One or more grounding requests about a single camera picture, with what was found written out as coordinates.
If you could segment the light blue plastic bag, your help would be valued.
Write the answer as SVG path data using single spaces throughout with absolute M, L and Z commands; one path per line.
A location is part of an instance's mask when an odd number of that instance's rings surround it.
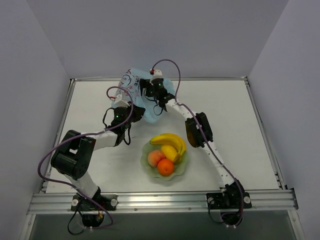
M 148 72 L 138 70 L 136 68 L 129 69 L 119 81 L 116 95 L 123 94 L 124 99 L 128 102 L 131 102 L 138 107 L 145 108 L 142 119 L 144 119 L 148 123 L 154 124 L 160 119 L 161 116 L 160 113 L 156 113 L 155 108 L 160 108 L 161 113 L 167 112 L 168 110 L 166 105 L 158 105 L 158 103 L 154 101 L 152 97 L 148 99 L 144 95 L 141 95 L 140 79 L 154 80 L 152 79 L 152 75 Z M 169 93 L 174 95 L 175 91 L 173 83 L 167 78 L 163 79 L 164 87 L 168 90 Z

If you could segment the yellow fake banana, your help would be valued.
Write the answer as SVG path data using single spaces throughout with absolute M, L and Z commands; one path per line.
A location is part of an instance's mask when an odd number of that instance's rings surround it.
M 173 146 L 178 152 L 178 156 L 175 162 L 173 162 L 174 164 L 179 164 L 182 161 L 183 155 L 187 150 L 185 141 L 181 137 L 173 133 L 163 133 L 163 134 L 157 135 L 153 137 L 149 142 L 152 145 L 157 145 L 160 147 L 162 145 Z

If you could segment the pink fake peach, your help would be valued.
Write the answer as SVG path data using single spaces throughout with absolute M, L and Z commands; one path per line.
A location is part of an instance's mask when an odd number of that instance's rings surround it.
M 157 167 L 158 163 L 165 158 L 166 156 L 164 153 L 161 150 L 156 149 L 148 154 L 147 161 L 151 167 Z

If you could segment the yellow fake lemon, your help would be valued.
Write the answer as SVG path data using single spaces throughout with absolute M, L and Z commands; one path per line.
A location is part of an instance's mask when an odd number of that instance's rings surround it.
M 165 157 L 172 162 L 175 162 L 179 155 L 178 151 L 172 145 L 164 144 L 161 146 L 160 150 L 163 152 Z

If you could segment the orange fake fruit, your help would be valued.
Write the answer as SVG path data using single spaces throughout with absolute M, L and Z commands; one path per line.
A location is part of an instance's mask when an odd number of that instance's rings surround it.
M 171 160 L 164 158 L 157 164 L 157 170 L 161 176 L 167 177 L 174 172 L 175 165 Z

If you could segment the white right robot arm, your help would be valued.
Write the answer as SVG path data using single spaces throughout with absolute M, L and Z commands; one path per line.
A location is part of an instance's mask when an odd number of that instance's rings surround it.
M 213 132 L 204 112 L 196 113 L 186 104 L 178 101 L 177 96 L 168 92 L 162 77 L 155 79 L 141 79 L 139 82 L 140 91 L 147 97 L 152 97 L 159 104 L 162 110 L 176 114 L 185 120 L 187 139 L 194 148 L 201 148 L 215 168 L 217 182 L 221 189 L 223 203 L 227 206 L 234 206 L 244 198 L 244 189 L 237 178 L 227 168 L 219 154 Z

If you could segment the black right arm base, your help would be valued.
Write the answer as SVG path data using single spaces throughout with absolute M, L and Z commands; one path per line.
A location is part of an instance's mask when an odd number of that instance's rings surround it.
M 242 223 L 244 210 L 253 207 L 250 194 L 236 182 L 226 185 L 220 193 L 207 193 L 206 201 L 210 219 L 216 224 L 234 229 Z M 213 218 L 211 210 L 220 210 L 219 219 Z

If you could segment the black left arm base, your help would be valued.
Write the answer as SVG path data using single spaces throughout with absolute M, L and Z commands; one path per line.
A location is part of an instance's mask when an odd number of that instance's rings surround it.
M 118 205 L 118 197 L 116 195 L 102 196 L 96 193 L 93 198 L 87 199 L 80 194 L 75 194 L 71 201 L 70 211 L 73 212 L 68 224 L 67 231 L 72 236 L 78 236 L 85 230 L 99 230 L 111 227 L 114 219 L 110 212 L 115 211 Z M 80 217 L 82 224 L 81 230 L 74 232 L 71 229 L 71 223 L 76 215 Z

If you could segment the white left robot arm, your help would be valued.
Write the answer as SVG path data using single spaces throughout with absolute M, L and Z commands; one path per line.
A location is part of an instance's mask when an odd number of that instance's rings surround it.
M 126 132 L 131 129 L 132 123 L 142 119 L 146 109 L 131 102 L 129 106 L 117 106 L 113 109 L 113 120 L 105 130 L 92 136 L 75 130 L 69 130 L 60 146 L 55 150 L 50 164 L 60 174 L 68 178 L 75 189 L 84 194 L 83 204 L 90 210 L 100 206 L 100 188 L 93 182 L 88 168 L 94 151 L 102 148 L 116 147 L 121 142 L 129 145 L 125 140 Z

